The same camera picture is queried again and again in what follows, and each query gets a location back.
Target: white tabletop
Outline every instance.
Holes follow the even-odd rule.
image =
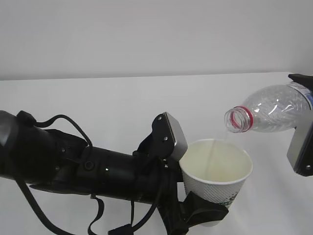
[[[224,138],[224,113],[255,90],[289,81],[287,72],[170,77],[1,81],[1,109],[25,110],[38,121],[56,114],[73,118],[98,147],[131,154],[150,133],[156,115],[168,111],[181,124],[188,142]],[[54,128],[78,135],[65,121]],[[293,130],[262,134],[229,134],[228,140],[252,157],[254,170],[217,226],[193,227],[192,235],[310,235],[313,179],[295,174],[286,153]],[[88,196],[33,190],[46,215],[57,226],[87,234],[97,205]],[[179,188],[180,197],[183,189]],[[130,221],[130,203],[104,198],[104,217],[93,226],[99,234]],[[50,235],[15,182],[0,179],[1,235]],[[150,205],[136,203],[135,221]],[[165,235],[157,212],[137,235]]]

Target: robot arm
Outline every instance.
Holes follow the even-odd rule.
[[[84,136],[42,129],[56,119],[70,121]],[[87,135],[70,118],[59,115],[37,122],[24,111],[17,116],[0,111],[0,176],[14,179],[41,222],[58,235],[71,235],[54,226],[39,208],[31,188],[64,194],[96,195],[152,204],[136,225],[109,231],[110,235],[133,235],[157,208],[168,235],[185,235],[194,225],[221,220],[228,210],[190,192],[177,199],[182,181],[178,161],[187,149],[179,123],[167,112],[158,115],[151,134],[132,155],[93,147]]]

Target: bottle neck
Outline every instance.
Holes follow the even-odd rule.
[[[246,132],[253,126],[253,115],[248,108],[238,106],[226,112],[224,122],[230,132]]]

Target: bolt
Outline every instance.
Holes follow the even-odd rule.
[[[86,170],[92,170],[94,168],[94,163],[91,161],[85,162],[84,167]]]

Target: paper cup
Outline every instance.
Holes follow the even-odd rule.
[[[179,162],[186,194],[230,207],[252,172],[250,156],[236,145],[207,139],[194,142]]]

